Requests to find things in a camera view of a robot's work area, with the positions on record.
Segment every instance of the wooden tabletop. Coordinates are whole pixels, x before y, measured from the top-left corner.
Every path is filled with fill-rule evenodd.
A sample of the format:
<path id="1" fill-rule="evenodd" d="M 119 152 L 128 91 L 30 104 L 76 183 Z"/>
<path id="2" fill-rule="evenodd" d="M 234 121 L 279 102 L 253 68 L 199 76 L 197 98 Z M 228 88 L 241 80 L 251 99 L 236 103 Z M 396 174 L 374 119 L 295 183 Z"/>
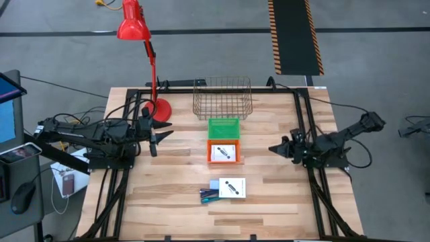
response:
<path id="1" fill-rule="evenodd" d="M 124 105 L 126 91 L 111 89 L 106 113 Z M 329 100 L 326 89 L 310 87 L 309 93 Z M 193 114 L 192 94 L 159 97 L 167 99 L 173 108 L 169 120 L 173 125 L 163 130 L 175 132 L 157 147 L 158 157 L 151 157 L 148 143 L 141 143 L 142 153 L 130 171 L 121 240 L 164 239 L 165 235 L 172 239 L 248 239 L 251 234 L 258 239 L 318 238 L 305 168 L 267 150 L 298 127 L 293 95 L 253 94 L 253 113 L 241 121 L 241 163 L 237 165 L 207 164 L 208 122 Z M 311 102 L 316 124 L 325 132 L 337 130 L 331 106 Z M 307 121 L 303 104 L 302 109 Z M 111 117 L 121 117 L 122 110 L 114 114 Z M 326 171 L 333 205 L 353 230 L 362 233 L 349 178 L 338 169 Z M 91 174 L 78 236 L 94 221 L 103 173 L 97 170 Z M 247 198 L 200 204 L 199 189 L 209 188 L 209 180 L 220 177 L 245 177 Z M 107 178 L 100 210 L 108 184 Z M 321 207 L 329 234 L 327 212 Z M 115 214 L 116 208 L 111 213 L 108 235 L 113 233 Z"/>

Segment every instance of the green container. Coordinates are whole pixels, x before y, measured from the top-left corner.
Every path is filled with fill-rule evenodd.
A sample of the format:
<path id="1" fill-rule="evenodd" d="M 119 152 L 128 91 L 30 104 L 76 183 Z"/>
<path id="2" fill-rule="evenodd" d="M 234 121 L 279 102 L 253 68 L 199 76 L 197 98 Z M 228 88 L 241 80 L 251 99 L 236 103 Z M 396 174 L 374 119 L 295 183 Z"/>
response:
<path id="1" fill-rule="evenodd" d="M 241 138 L 241 125 L 238 118 L 210 118 L 210 140 L 237 140 Z"/>

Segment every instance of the gray floor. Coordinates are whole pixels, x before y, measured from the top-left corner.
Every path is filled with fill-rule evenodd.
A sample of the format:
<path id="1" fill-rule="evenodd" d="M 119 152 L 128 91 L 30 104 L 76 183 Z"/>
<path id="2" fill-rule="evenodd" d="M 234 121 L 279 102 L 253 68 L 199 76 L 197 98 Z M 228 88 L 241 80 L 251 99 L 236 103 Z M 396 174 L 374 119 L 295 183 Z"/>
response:
<path id="1" fill-rule="evenodd" d="M 263 0 L 141 1 L 151 29 L 268 27 Z M 427 0 L 310 0 L 317 28 L 430 26 Z M 93 1 L 11 1 L 0 19 L 0 32 L 115 30 L 122 12 Z M 428 241 L 430 205 L 429 142 L 422 134 L 399 138 L 407 115 L 428 115 L 430 33 L 318 34 L 325 76 L 315 85 L 329 88 L 331 100 L 377 111 L 387 122 L 380 133 L 363 134 L 374 164 L 352 169 L 353 188 L 366 235 Z M 161 79 L 200 75 L 247 75 L 254 85 L 275 76 L 268 34 L 154 36 Z M 0 71 L 107 95 L 110 87 L 141 86 L 150 69 L 139 42 L 106 37 L 0 38 Z M 303 85 L 302 77 L 275 76 L 285 85 Z M 58 112 L 80 112 L 105 99 L 22 80 L 24 124 Z M 355 122 L 356 110 L 334 107 L 339 128 Z M 351 162 L 365 161 L 357 147 Z M 66 214 L 45 217 L 44 232 L 66 239 L 76 225 L 83 195 L 71 198 Z M 28 228 L 0 241 L 31 241 Z"/>

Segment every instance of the metal wire basket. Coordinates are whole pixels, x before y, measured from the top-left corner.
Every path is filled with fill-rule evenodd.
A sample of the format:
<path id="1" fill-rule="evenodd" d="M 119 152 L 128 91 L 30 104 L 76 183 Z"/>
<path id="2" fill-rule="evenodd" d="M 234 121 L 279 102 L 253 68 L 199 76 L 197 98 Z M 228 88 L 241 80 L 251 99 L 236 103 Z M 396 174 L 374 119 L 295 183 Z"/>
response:
<path id="1" fill-rule="evenodd" d="M 198 85 L 204 79 L 207 86 Z M 248 77 L 199 77 L 194 80 L 193 112 L 200 120 L 239 118 L 253 112 L 251 80 Z"/>

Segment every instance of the orange container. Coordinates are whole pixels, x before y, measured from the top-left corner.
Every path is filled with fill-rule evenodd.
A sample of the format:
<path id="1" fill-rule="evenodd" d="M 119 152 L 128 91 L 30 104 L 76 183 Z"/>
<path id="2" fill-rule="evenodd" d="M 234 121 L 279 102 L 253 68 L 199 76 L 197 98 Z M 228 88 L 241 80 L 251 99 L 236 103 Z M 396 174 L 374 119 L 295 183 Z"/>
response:
<path id="1" fill-rule="evenodd" d="M 210 154 L 212 153 L 212 145 L 234 145 L 236 147 L 236 161 L 211 161 Z M 239 162 L 241 162 L 241 148 L 239 140 L 208 140 L 208 163 L 235 164 Z"/>

